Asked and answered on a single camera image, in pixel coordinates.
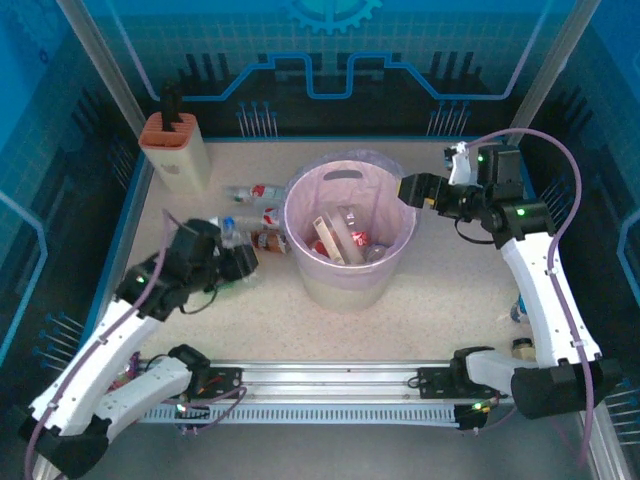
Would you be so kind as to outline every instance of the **black cable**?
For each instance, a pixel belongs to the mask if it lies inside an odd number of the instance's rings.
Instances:
[[[469,243],[473,243],[474,245],[494,245],[494,241],[493,240],[478,240],[475,238],[471,238],[471,237],[467,237],[464,233],[462,233],[459,229],[458,229],[458,223],[460,223],[460,220],[462,220],[461,218],[456,218],[456,221],[453,223],[453,226],[456,229],[456,232],[458,233],[458,235],[460,235],[460,238],[462,238],[463,240],[466,240]]]
[[[411,377],[409,380],[407,380],[407,387],[420,388],[420,378],[418,377],[418,375],[416,375],[415,377]]]
[[[162,358],[162,357],[168,357],[169,355],[167,355],[166,353],[159,353],[158,355],[156,355],[155,357],[153,357],[151,360],[149,360],[147,362],[147,366],[144,367],[144,373],[147,373],[149,371],[149,367],[151,367],[151,364],[153,362],[155,362],[157,359]]]
[[[218,296],[218,287],[214,288],[213,296],[211,297],[211,300],[209,300],[202,307],[198,308],[197,310],[192,310],[190,312],[186,312],[184,310],[184,306],[180,305],[180,313],[182,313],[183,315],[195,315],[196,313],[200,313],[204,309],[208,308],[213,303],[213,301],[216,299],[217,296]]]

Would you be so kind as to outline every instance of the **gear logo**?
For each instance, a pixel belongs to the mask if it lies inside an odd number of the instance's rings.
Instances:
[[[300,27],[332,35],[336,30],[347,33],[349,27],[359,28],[360,21],[370,20],[372,10],[381,6],[381,0],[288,0],[285,8]]]

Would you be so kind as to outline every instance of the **wire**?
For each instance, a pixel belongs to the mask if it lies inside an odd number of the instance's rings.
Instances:
[[[487,427],[483,427],[479,430],[479,432],[485,433],[489,430],[493,430],[494,428],[498,428],[500,425],[504,425],[505,423],[507,423],[507,421],[513,417],[515,415],[515,413],[518,411],[517,407],[513,407],[509,413],[507,413],[504,417],[502,417],[500,420],[498,420],[495,423],[492,423],[491,425],[487,426]]]
[[[83,367],[83,365],[87,363],[91,355],[93,355],[94,352],[101,345],[106,344],[108,342],[109,337],[113,334],[113,332],[115,332],[118,328],[120,328],[122,324],[126,322],[140,308],[140,306],[149,297],[149,295],[151,294],[151,291],[153,290],[153,287],[158,281],[158,278],[160,277],[160,272],[162,271],[162,266],[164,265],[164,259],[167,253],[167,248],[169,247],[169,236],[171,233],[169,221],[172,221],[180,225],[180,222],[178,222],[168,211],[162,210],[162,215],[163,215],[162,243],[160,246],[160,251],[158,253],[156,266],[153,269],[153,273],[151,277],[149,278],[149,282],[147,283],[146,287],[144,288],[144,290],[142,291],[138,299],[133,303],[131,308],[127,310],[118,320],[116,320],[111,325],[111,327],[105,330],[105,332],[102,335],[100,335],[100,337],[98,337],[98,339],[95,342],[93,342],[91,345],[89,345],[86,348],[84,353],[82,353],[82,355],[79,357],[78,361],[71,367],[67,375],[64,376],[62,380],[60,380],[60,386],[58,387],[58,389],[56,390],[56,393],[51,398],[51,401],[49,402],[49,406],[47,406],[44,413],[42,414],[42,417],[40,417],[40,420],[38,420],[38,423],[34,427],[33,432],[31,433],[31,437],[29,438],[29,443],[27,444],[27,450],[24,455],[24,479],[25,480],[33,480],[32,471],[34,466],[34,455],[35,455],[36,443],[40,438],[40,434],[42,433],[44,426],[49,420],[49,417],[51,417],[51,414],[57,408],[58,402],[64,395],[64,392],[67,390],[67,388],[69,387],[69,385],[71,384],[75,376]]]
[[[495,245],[495,242],[493,240],[477,240],[475,238],[467,237],[458,229],[460,220],[462,220],[462,218],[456,218],[456,221],[453,222],[453,226],[456,229],[456,232],[458,232],[458,235],[460,235],[463,240],[466,240],[469,243],[473,243],[474,245]]]
[[[192,310],[190,312],[185,312],[184,310],[184,306],[180,305],[180,313],[182,313],[183,315],[195,315],[196,313],[200,313],[201,311],[205,310],[206,308],[209,308],[211,306],[211,304],[213,303],[213,301],[216,299],[216,297],[218,296],[218,287],[215,287],[213,290],[213,296],[211,297],[211,300],[209,300],[207,303],[205,303],[202,307],[196,309],[196,310]]]
[[[477,146],[483,142],[488,140],[492,140],[501,135],[509,135],[513,133],[522,133],[525,135],[533,135],[534,137],[541,138],[546,140],[547,142],[555,145],[564,155],[567,157],[569,164],[571,166],[571,170],[573,172],[573,176],[575,178],[575,186],[576,186],[576,194],[573,200],[573,205],[571,205],[571,209],[569,210],[569,214],[567,218],[563,222],[562,226],[558,229],[558,232],[551,239],[551,244],[549,245],[549,251],[547,252],[547,271],[549,272],[549,278],[551,279],[551,283],[553,285],[553,289],[558,297],[558,301],[560,302],[560,306],[562,307],[562,311],[567,319],[567,323],[569,324],[569,330],[571,331],[571,336],[573,338],[574,345],[578,352],[578,357],[580,358],[580,363],[582,364],[582,371],[584,374],[584,383],[585,383],[585,391],[586,391],[586,408],[585,408],[585,420],[584,420],[584,436],[582,438],[582,444],[580,446],[580,453],[578,455],[578,466],[583,466],[587,455],[589,453],[589,441],[591,440],[591,431],[593,429],[593,411],[595,408],[595,399],[594,399],[594,391],[593,391],[593,376],[591,374],[591,368],[589,366],[589,360],[587,359],[587,353],[585,352],[582,340],[580,338],[580,332],[578,331],[578,326],[576,325],[576,321],[573,318],[573,314],[571,313],[571,309],[569,308],[569,304],[567,303],[567,299],[564,296],[562,291],[562,287],[560,282],[556,276],[554,259],[555,254],[558,250],[558,244],[560,243],[560,239],[563,237],[571,222],[578,213],[578,208],[580,207],[580,201],[582,200],[582,178],[580,176],[580,167],[578,167],[578,162],[576,161],[573,154],[569,151],[569,149],[560,142],[560,140],[552,137],[551,135],[540,132],[538,130],[534,130],[532,128],[506,128],[504,130],[498,130],[497,132],[490,133],[489,135],[485,135],[484,137],[480,137],[477,140],[469,143],[467,145],[468,148]]]
[[[200,390],[198,390],[198,395],[203,394],[204,392],[206,392],[207,390],[209,390],[211,387],[213,387],[216,383],[221,382],[222,381],[222,377],[221,376],[217,376],[217,377],[213,377],[211,380],[209,380],[207,383],[205,383],[202,388],[200,388]]]
[[[229,415],[231,415],[231,412],[233,412],[233,410],[240,404],[240,402],[244,399],[245,395],[247,394],[247,387],[245,386],[239,386],[237,388],[234,388],[233,390],[229,390],[227,393],[223,393],[222,395],[217,396],[216,398],[209,400],[206,404],[204,403],[181,403],[181,405],[185,406],[185,407],[189,407],[189,406],[203,406],[203,405],[211,405],[215,402],[218,402],[220,400],[224,400],[225,398],[229,398],[232,397],[235,394],[239,394],[238,398],[236,399],[235,402],[233,402],[231,404],[231,406],[229,408],[227,408],[218,418],[216,418],[213,422],[206,424],[204,427],[193,427],[192,430],[184,430],[182,433],[183,435],[186,435],[187,433],[191,433],[193,435],[197,435],[198,432],[202,432],[204,430],[208,430],[210,428],[215,427],[216,425],[218,425],[222,420],[224,420],[225,418],[227,418]]]
[[[167,355],[166,353],[159,353],[158,355],[156,355],[155,357],[152,357],[151,360],[149,360],[147,362],[147,366],[144,367],[144,373],[147,373],[149,371],[149,368],[151,368],[151,364],[153,362],[155,362],[157,359],[162,358],[162,357],[168,357],[169,355]]]
[[[407,380],[407,387],[409,388],[420,388],[420,377],[416,375],[415,377],[411,377]]]

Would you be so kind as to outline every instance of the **bottle cap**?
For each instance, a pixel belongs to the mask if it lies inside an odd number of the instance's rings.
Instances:
[[[235,227],[236,222],[233,221],[232,217],[224,217],[224,220],[222,220],[222,226],[224,227],[225,230],[229,230],[233,227]]]

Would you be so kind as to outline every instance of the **bin handle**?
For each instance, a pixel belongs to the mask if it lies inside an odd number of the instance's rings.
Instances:
[[[341,178],[362,178],[362,172],[358,170],[334,170],[333,172],[325,173],[323,180],[338,180]]]

